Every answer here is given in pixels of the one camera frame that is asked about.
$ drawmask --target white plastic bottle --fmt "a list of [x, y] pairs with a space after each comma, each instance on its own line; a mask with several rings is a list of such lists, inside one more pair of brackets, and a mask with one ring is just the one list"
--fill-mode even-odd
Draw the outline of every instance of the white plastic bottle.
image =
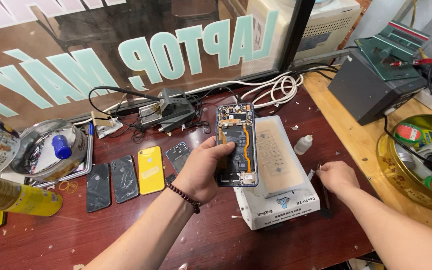
[[294, 152], [298, 155], [303, 155], [313, 145], [313, 135], [308, 135], [300, 138], [294, 146]]

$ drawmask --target white machine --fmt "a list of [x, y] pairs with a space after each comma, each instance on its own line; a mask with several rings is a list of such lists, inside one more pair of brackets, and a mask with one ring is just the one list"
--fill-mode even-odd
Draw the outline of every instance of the white machine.
[[259, 184], [234, 188], [249, 228], [254, 231], [320, 210], [319, 197], [279, 116], [257, 118], [255, 125]]
[[[293, 15], [295, 0], [249, 0], [247, 15], [254, 19], [253, 49], [261, 49], [268, 11], [279, 10], [269, 57], [243, 63], [241, 76], [276, 68], [288, 26]], [[363, 9], [355, 0], [316, 1], [306, 25], [295, 59], [334, 52], [359, 18]]]

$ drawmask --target hand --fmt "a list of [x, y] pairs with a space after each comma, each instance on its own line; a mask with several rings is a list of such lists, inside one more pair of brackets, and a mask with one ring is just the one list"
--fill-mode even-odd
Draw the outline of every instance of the hand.
[[336, 195], [340, 195], [347, 189], [360, 188], [353, 168], [343, 161], [334, 161], [324, 164], [316, 171], [324, 186]]
[[201, 205], [211, 201], [218, 193], [219, 187], [214, 178], [216, 165], [221, 157], [231, 154], [236, 146], [234, 142], [215, 145], [216, 137], [213, 136], [193, 150], [173, 183]]

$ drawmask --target wooden bead bracelet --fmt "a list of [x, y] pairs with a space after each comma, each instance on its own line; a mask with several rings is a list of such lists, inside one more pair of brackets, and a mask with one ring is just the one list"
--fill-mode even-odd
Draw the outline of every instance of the wooden bead bracelet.
[[186, 195], [183, 191], [179, 190], [177, 187], [173, 186], [172, 184], [167, 184], [166, 187], [168, 187], [170, 190], [176, 192], [177, 194], [179, 194], [179, 196], [181, 196], [181, 198], [185, 199], [187, 202], [189, 202], [192, 207], [194, 208], [194, 213], [195, 214], [199, 214], [199, 212], [201, 211], [199, 209], [199, 205], [200, 203], [198, 201], [195, 201], [191, 198], [188, 197], [188, 195]]

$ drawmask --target phone motherboard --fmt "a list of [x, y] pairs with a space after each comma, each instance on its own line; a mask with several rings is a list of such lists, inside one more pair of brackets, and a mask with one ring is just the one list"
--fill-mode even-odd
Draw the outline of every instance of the phone motherboard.
[[223, 105], [216, 109], [217, 144], [234, 142], [234, 151], [219, 160], [216, 181], [220, 187], [258, 185], [255, 110], [251, 103]]

